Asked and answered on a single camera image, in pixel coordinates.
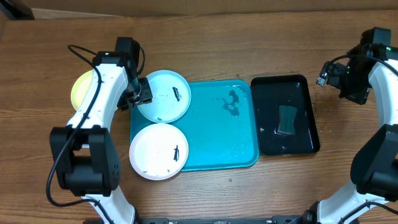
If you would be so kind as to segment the light blue plate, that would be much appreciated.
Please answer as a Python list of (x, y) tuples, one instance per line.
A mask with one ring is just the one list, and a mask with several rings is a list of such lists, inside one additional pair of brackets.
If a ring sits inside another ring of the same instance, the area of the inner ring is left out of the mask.
[(172, 123), (180, 119), (192, 100), (186, 79), (170, 70), (158, 70), (146, 78), (152, 92), (152, 102), (138, 106), (141, 115), (154, 123)]

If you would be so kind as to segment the yellow plate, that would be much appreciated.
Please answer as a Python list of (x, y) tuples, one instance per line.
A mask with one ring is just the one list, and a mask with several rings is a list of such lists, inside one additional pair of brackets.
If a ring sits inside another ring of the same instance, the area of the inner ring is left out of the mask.
[(93, 71), (92, 70), (87, 71), (84, 74), (82, 74), (72, 86), (70, 99), (75, 111), (79, 109), (80, 105), (84, 100), (86, 92), (90, 87), (92, 76), (93, 76)]

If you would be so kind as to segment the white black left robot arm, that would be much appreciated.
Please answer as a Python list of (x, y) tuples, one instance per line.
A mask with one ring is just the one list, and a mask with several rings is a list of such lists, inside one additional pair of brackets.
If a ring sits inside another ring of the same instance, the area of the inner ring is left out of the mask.
[(93, 74), (75, 115), (50, 132), (53, 166), (45, 193), (56, 207), (88, 202), (103, 223), (137, 223), (136, 209), (119, 183), (121, 162), (109, 129), (116, 109), (150, 103), (146, 78), (140, 78), (145, 55), (137, 50), (98, 52), (89, 65)]

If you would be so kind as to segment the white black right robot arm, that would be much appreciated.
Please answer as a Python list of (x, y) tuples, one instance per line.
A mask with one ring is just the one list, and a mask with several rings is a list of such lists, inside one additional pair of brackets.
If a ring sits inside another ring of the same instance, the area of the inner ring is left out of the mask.
[(374, 207), (397, 214), (387, 206), (397, 201), (397, 48), (389, 44), (358, 44), (345, 57), (326, 62), (317, 84), (353, 97), (372, 88), (379, 130), (358, 151), (351, 164), (351, 180), (328, 199), (315, 202), (292, 223), (354, 223)]

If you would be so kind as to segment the green sponge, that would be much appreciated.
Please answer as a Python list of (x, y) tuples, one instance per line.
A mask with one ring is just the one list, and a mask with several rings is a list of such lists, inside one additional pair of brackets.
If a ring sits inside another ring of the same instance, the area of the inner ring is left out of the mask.
[(279, 106), (279, 125), (277, 132), (285, 135), (295, 135), (294, 121), (298, 109), (294, 106)]

